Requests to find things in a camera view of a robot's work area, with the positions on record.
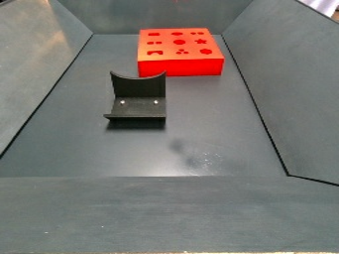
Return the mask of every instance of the star-shaped hole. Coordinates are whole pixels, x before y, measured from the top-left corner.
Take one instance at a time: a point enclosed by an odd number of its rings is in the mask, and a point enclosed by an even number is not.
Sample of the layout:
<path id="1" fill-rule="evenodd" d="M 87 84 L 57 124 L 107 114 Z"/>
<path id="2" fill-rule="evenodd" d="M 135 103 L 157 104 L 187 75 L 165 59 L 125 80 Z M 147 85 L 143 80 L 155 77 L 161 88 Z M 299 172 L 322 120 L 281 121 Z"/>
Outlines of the star-shaped hole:
<path id="1" fill-rule="evenodd" d="M 199 40 L 197 40 L 197 43 L 198 44 L 207 44 L 207 40 L 199 39 Z"/>

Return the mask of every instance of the shape sorter hole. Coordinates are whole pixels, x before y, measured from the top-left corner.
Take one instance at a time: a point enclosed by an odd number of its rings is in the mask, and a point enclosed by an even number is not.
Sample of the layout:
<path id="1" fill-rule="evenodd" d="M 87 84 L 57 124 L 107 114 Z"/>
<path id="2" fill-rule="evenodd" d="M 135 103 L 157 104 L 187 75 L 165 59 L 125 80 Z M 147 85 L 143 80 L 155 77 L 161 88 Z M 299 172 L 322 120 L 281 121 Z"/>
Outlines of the shape sorter hole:
<path id="1" fill-rule="evenodd" d="M 163 44 L 162 42 L 149 42 L 147 45 L 154 45 L 154 44 Z"/>
<path id="2" fill-rule="evenodd" d="M 198 44 L 207 44 L 207 40 L 199 39 L 195 41 Z"/>
<path id="3" fill-rule="evenodd" d="M 189 52 L 186 52 L 185 49 L 181 49 L 178 52 L 177 52 L 178 55 L 182 55 L 182 54 L 190 54 Z"/>
<path id="4" fill-rule="evenodd" d="M 183 44 L 186 44 L 186 41 L 185 40 L 175 40 L 174 43 L 177 45 L 183 45 Z"/>
<path id="5" fill-rule="evenodd" d="M 174 33 L 173 33 L 173 36 L 182 36 L 182 35 L 183 35 L 182 32 L 174 32 Z"/>
<path id="6" fill-rule="evenodd" d="M 147 54 L 151 56 L 154 54 L 158 54 L 158 55 L 165 55 L 165 52 L 163 51 L 150 51 L 147 52 Z"/>
<path id="7" fill-rule="evenodd" d="M 209 49 L 202 49 L 202 50 L 201 50 L 201 53 L 209 55 L 209 54 L 213 53 L 213 51 L 209 50 Z"/>

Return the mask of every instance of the black plastic bracket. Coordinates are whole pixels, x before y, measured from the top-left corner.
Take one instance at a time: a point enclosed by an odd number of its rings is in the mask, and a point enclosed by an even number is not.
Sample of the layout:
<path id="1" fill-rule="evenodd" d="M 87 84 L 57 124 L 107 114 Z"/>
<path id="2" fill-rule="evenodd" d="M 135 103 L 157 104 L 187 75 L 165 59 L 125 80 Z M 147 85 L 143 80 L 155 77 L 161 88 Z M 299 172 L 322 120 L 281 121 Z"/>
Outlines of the black plastic bracket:
<path id="1" fill-rule="evenodd" d="M 166 71 L 150 77 L 126 77 L 111 72 L 115 100 L 110 120 L 166 120 Z"/>

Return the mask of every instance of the red shape sorter block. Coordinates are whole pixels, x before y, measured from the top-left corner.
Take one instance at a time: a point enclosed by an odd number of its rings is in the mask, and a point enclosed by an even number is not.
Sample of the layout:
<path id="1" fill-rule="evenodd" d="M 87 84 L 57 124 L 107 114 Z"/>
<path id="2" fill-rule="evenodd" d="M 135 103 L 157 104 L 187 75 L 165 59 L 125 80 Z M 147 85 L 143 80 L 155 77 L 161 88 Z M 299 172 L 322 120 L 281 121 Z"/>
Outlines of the red shape sorter block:
<path id="1" fill-rule="evenodd" d="M 225 56 L 207 28 L 141 30 L 141 76 L 221 75 Z"/>

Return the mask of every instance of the white surface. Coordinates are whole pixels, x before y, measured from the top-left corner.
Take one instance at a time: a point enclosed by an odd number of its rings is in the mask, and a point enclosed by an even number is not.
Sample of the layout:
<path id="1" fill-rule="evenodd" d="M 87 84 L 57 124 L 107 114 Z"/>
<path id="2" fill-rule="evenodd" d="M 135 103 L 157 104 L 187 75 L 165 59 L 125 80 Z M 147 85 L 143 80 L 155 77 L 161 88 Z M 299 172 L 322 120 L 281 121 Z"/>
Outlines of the white surface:
<path id="1" fill-rule="evenodd" d="M 318 12 L 331 17 L 339 5 L 339 0 L 299 0 Z"/>

